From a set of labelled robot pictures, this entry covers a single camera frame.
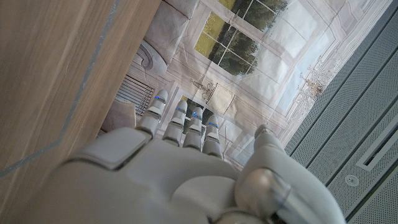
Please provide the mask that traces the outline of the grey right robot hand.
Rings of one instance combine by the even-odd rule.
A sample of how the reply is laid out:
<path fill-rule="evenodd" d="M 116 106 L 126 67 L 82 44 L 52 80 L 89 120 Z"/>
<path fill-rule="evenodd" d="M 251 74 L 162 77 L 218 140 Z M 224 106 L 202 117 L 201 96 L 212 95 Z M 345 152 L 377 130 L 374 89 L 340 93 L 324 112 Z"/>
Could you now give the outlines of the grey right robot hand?
<path fill-rule="evenodd" d="M 223 160 L 216 116 L 184 123 L 179 102 L 155 137 L 168 94 L 156 94 L 135 128 L 74 152 L 13 223 L 344 223 L 330 191 L 284 151 L 265 124 L 241 171 Z"/>

